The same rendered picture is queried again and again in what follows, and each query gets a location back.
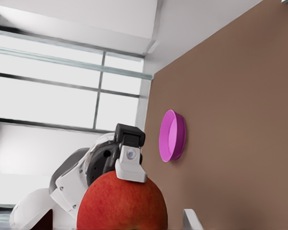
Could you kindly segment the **pink bowl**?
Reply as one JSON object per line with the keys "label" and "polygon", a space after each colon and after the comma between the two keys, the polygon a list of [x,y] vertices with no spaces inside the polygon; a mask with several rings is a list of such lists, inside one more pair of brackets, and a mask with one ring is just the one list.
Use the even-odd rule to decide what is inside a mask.
{"label": "pink bowl", "polygon": [[159,132],[159,153],[163,162],[178,159],[185,146],[186,123],[180,114],[168,110],[162,120]]}

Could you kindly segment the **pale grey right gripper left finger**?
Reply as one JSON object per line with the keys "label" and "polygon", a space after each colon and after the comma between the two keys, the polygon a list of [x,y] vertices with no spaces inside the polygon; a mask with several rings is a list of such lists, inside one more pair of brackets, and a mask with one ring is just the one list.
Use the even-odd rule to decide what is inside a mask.
{"label": "pale grey right gripper left finger", "polygon": [[140,164],[140,148],[122,145],[115,162],[116,176],[121,180],[145,183],[147,174]]}

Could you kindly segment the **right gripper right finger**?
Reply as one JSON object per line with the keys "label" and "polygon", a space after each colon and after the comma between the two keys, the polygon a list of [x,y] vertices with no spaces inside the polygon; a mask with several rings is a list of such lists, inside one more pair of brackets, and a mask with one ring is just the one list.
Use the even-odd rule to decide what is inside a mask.
{"label": "right gripper right finger", "polygon": [[183,210],[183,230],[203,230],[203,227],[193,209]]}

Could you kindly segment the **red apple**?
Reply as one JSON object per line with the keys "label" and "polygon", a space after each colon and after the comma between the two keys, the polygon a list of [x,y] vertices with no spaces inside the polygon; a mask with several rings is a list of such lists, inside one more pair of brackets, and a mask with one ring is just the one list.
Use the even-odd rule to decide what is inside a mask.
{"label": "red apple", "polygon": [[108,172],[84,194],[77,216],[77,230],[168,230],[168,212],[158,186],[131,182]]}

